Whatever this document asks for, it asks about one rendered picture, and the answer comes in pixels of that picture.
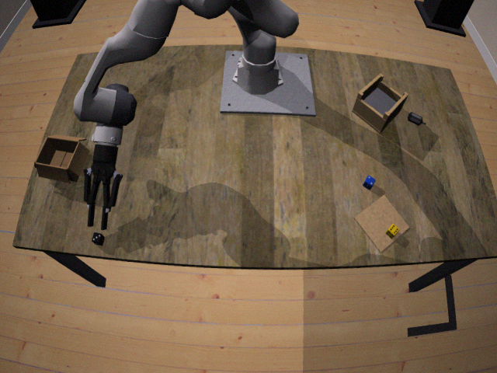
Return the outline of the tan flat mat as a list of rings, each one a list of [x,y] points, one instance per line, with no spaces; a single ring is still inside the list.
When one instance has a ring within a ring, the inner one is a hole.
[[[409,226],[383,195],[354,218],[381,253]],[[390,238],[385,232],[395,224],[400,230]]]

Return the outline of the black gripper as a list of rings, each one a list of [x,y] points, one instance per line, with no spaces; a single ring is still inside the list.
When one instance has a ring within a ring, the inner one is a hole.
[[[101,180],[103,182],[103,214],[101,230],[107,229],[108,212],[111,212],[111,207],[116,206],[116,198],[119,190],[119,185],[120,181],[123,178],[123,175],[119,174],[116,171],[115,167],[117,152],[118,147],[108,145],[95,145],[93,164],[91,168],[83,170],[85,175],[84,202],[87,203],[87,208],[89,209],[88,227],[92,227],[94,224],[94,204],[96,204],[96,195]],[[91,189],[92,173],[94,177]],[[110,195],[110,179],[113,175],[114,181]]]

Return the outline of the brown wooden open-top crate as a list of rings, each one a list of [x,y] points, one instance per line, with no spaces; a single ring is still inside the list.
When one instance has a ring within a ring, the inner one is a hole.
[[[352,110],[379,134],[399,114],[408,97],[407,92],[402,96],[384,83],[383,77],[379,74],[358,92]]]

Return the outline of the open brown cardboard box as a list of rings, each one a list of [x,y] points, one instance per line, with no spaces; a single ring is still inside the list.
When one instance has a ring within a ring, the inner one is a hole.
[[[57,134],[45,138],[34,162],[38,176],[65,183],[77,182],[90,152],[80,142],[84,140],[87,138]]]

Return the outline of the yellow die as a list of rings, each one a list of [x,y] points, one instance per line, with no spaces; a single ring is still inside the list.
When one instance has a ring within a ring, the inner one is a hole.
[[[392,224],[391,227],[385,232],[391,239],[398,233],[399,228]]]

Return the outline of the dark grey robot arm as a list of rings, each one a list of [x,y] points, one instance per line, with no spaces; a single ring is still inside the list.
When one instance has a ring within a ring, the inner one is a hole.
[[[124,28],[104,43],[74,100],[75,116],[80,121],[97,123],[93,142],[121,145],[123,126],[134,119],[137,108],[136,99],[125,85],[98,87],[106,71],[117,64],[143,61],[157,54],[181,5],[206,19],[217,18],[226,11],[232,15],[243,40],[243,55],[232,81],[242,90],[265,95],[283,85],[276,61],[276,37],[293,35],[299,19],[282,1],[138,0]]]

